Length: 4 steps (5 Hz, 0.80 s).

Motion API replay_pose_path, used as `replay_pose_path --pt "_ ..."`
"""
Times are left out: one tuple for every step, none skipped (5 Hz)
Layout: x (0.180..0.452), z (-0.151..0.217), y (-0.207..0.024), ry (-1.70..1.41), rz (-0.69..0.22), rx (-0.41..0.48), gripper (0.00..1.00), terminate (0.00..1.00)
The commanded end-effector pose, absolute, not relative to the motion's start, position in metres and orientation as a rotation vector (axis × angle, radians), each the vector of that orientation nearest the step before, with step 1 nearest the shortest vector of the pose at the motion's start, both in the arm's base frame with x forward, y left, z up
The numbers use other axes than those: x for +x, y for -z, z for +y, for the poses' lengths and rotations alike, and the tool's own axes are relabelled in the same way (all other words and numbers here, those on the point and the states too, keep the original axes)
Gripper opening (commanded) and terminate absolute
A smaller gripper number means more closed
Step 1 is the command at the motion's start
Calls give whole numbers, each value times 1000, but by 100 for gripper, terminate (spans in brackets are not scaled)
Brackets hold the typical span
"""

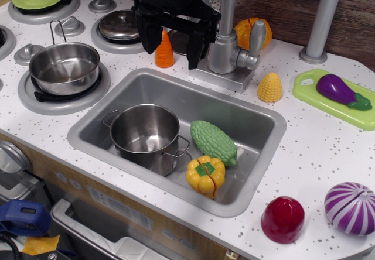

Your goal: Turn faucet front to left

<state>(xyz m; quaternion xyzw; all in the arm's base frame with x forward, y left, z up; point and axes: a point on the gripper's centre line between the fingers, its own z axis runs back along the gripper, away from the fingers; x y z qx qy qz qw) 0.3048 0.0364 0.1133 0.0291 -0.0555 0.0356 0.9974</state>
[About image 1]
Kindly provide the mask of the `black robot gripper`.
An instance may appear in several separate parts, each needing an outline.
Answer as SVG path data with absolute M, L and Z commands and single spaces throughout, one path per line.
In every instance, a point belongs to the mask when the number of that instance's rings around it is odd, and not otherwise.
M 161 44 L 163 29 L 159 21 L 176 20 L 182 15 L 208 24 L 195 26 L 189 34 L 189 70 L 197 67 L 202 53 L 205 58 L 208 45 L 215 42 L 216 27 L 221 19 L 221 14 L 203 0 L 134 0 L 133 10 L 141 43 L 148 54 Z

